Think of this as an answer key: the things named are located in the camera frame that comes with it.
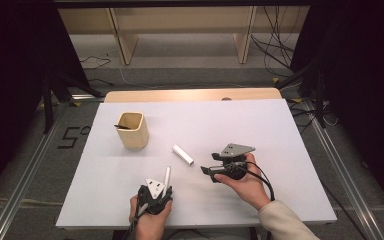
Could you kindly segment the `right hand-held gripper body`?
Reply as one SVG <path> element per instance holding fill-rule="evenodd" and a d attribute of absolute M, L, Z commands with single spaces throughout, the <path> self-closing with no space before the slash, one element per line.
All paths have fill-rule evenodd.
<path fill-rule="evenodd" d="M 224 174 L 234 180 L 240 180 L 246 175 L 247 163 L 246 153 L 254 151 L 255 148 L 240 144 L 229 143 L 219 154 L 226 158 L 225 163 L 222 162 L 224 167 Z"/>

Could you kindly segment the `white marker pen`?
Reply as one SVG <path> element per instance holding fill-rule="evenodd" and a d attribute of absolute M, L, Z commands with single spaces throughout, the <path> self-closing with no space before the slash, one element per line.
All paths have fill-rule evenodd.
<path fill-rule="evenodd" d="M 165 197 L 166 194 L 167 194 L 167 190 L 170 186 L 170 176 L 171 176 L 171 167 L 170 166 L 167 166 L 166 167 L 166 171 L 165 171 L 165 177 L 164 177 L 164 189 L 163 189 L 163 192 L 162 192 L 162 197 Z"/>

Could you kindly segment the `person's left hand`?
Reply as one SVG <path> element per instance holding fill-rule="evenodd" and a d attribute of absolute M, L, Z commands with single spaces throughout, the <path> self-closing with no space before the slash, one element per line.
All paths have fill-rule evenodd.
<path fill-rule="evenodd" d="M 163 211 L 157 215 L 143 214 L 135 227 L 135 240 L 161 240 L 163 237 L 165 223 L 172 210 L 172 201 L 169 200 Z"/>

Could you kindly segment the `light wooden shelf unit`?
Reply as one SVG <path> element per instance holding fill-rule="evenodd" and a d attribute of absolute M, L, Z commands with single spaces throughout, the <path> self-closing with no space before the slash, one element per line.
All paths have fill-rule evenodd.
<path fill-rule="evenodd" d="M 307 6 L 77 8 L 59 14 L 70 34 L 111 34 L 128 65 L 141 34 L 231 33 L 238 61 L 247 61 L 253 33 L 299 33 Z"/>

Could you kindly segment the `aluminium floor rail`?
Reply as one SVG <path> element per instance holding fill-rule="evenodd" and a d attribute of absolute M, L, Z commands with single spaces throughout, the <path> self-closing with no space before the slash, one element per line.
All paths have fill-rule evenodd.
<path fill-rule="evenodd" d="M 0 212 L 0 240 L 3 240 L 19 207 L 24 199 L 38 169 L 44 158 L 44 155 L 55 135 L 56 128 L 60 122 L 61 117 L 65 114 L 68 108 L 68 104 L 60 104 L 56 108 L 56 114 L 54 116 L 54 123 L 47 130 L 46 133 L 41 135 L 38 145 L 28 164 L 26 165 L 22 175 L 17 181 L 17 185 L 11 193 L 11 196 L 2 200 L 2 211 Z"/>
<path fill-rule="evenodd" d="M 338 153 L 327 130 L 321 126 L 318 120 L 312 122 L 312 126 L 326 151 L 328 158 L 345 190 L 347 197 L 352 204 L 354 211 L 359 218 L 363 229 L 369 240 L 384 240 L 384 234 L 380 229 L 375 215 L 372 213 L 369 205 L 363 198 L 354 179 L 346 168 L 340 154 Z"/>

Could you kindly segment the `white table board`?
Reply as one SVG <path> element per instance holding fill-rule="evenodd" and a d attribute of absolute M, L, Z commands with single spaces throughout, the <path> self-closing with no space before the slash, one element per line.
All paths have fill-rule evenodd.
<path fill-rule="evenodd" d="M 125 148 L 114 125 L 123 112 L 144 114 L 149 140 Z M 213 183 L 201 166 L 229 143 L 255 148 L 254 156 L 276 199 L 308 224 L 336 215 L 282 99 L 103 103 L 99 106 L 73 181 L 56 222 L 63 229 L 125 229 L 129 200 L 147 178 L 162 180 L 171 167 L 170 228 L 256 226 L 255 209 L 229 187 Z M 189 166 L 173 151 L 180 146 Z"/>

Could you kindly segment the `person's right hand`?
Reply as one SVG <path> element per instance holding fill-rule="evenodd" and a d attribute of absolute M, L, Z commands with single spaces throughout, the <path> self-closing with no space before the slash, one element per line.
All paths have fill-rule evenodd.
<path fill-rule="evenodd" d="M 234 180 L 222 174 L 215 174 L 214 177 L 220 183 L 232 188 L 243 201 L 259 211 L 268 205 L 271 200 L 265 192 L 263 182 L 260 180 L 261 171 L 256 167 L 254 155 L 246 153 L 245 157 L 249 173 L 242 179 Z"/>

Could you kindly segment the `black metal stand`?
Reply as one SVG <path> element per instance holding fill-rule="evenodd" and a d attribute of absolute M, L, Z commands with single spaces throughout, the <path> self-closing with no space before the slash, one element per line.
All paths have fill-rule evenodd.
<path fill-rule="evenodd" d="M 316 97 L 315 117 L 322 128 L 325 127 L 323 120 L 323 96 L 324 96 L 324 75 L 320 64 L 317 61 L 312 61 L 306 67 L 302 68 L 286 80 L 276 83 L 275 87 L 278 90 L 301 79 L 301 86 L 299 87 L 298 94 L 300 97 L 309 97 L 312 93 Z"/>

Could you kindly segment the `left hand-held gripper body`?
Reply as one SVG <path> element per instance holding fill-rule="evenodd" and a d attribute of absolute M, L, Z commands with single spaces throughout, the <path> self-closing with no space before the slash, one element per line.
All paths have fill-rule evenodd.
<path fill-rule="evenodd" d="M 142 185 L 138 191 L 138 216 L 145 212 L 157 215 L 164 210 L 166 197 L 162 197 L 165 185 L 162 182 L 146 179 L 146 184 Z"/>

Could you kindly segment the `beige pen holder cup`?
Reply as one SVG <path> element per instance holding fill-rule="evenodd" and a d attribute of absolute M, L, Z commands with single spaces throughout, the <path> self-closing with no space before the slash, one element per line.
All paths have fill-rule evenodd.
<path fill-rule="evenodd" d="M 123 112 L 116 124 L 131 128 L 131 130 L 116 128 L 125 148 L 138 150 L 147 145 L 149 140 L 149 131 L 143 113 Z"/>

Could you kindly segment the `black curtain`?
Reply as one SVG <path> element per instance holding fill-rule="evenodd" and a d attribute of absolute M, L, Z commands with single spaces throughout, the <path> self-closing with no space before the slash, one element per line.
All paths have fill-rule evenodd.
<path fill-rule="evenodd" d="M 21 142 L 50 72 L 87 80 L 54 0 L 0 0 L 0 174 Z"/>
<path fill-rule="evenodd" d="M 292 60 L 322 55 L 324 95 L 384 191 L 384 0 L 310 0 Z"/>

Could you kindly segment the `black tripod stand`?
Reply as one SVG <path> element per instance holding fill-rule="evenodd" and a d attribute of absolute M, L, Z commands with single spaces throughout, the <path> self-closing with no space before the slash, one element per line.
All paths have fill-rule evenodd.
<path fill-rule="evenodd" d="M 103 97 L 102 93 L 90 87 L 87 80 L 76 80 L 63 72 L 47 73 L 42 81 L 42 96 L 45 112 L 44 133 L 48 133 L 51 130 L 54 122 L 51 94 L 54 94 L 60 102 L 69 102 L 73 98 L 68 90 L 69 87 L 78 88 L 97 98 Z"/>

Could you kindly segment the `light wooden table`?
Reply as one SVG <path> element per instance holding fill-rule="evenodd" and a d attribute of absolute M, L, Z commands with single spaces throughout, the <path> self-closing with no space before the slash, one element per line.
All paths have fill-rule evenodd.
<path fill-rule="evenodd" d="M 104 102 L 172 102 L 172 101 L 223 101 L 281 99 L 276 88 L 222 88 L 222 89 L 181 89 L 111 91 Z"/>

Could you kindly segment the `white squeeze tube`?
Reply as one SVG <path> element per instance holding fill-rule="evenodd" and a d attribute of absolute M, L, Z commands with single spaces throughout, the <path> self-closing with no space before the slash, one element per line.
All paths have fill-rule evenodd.
<path fill-rule="evenodd" d="M 194 163 L 194 160 L 191 156 L 189 156 L 180 146 L 174 145 L 172 147 L 172 151 L 180 157 L 182 160 L 184 160 L 189 166 L 191 166 Z"/>

